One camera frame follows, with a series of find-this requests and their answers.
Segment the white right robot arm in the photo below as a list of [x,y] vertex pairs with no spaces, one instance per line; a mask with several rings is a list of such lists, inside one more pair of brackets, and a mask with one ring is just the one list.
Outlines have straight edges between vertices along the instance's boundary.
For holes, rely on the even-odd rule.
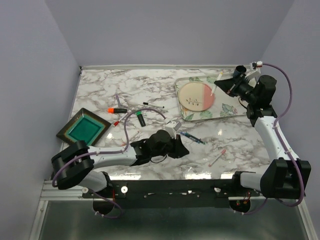
[[277,80],[269,75],[259,77],[251,86],[244,74],[214,84],[230,97],[247,102],[246,115],[259,133],[271,160],[264,173],[240,171],[230,183],[230,191],[241,196],[248,189],[260,192],[265,198],[292,199],[300,203],[305,195],[311,165],[292,150],[271,105]]

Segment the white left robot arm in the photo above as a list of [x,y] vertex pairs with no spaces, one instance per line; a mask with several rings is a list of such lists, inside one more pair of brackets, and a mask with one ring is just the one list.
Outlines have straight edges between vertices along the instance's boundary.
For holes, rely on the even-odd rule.
[[171,137],[165,130],[158,130],[149,138],[131,142],[123,147],[99,148],[88,146],[80,140],[52,157],[52,186],[59,190],[81,186],[104,198],[111,191],[110,178],[107,173],[97,172],[96,169],[140,166],[149,163],[155,157],[168,156],[179,159],[189,153],[180,135]]

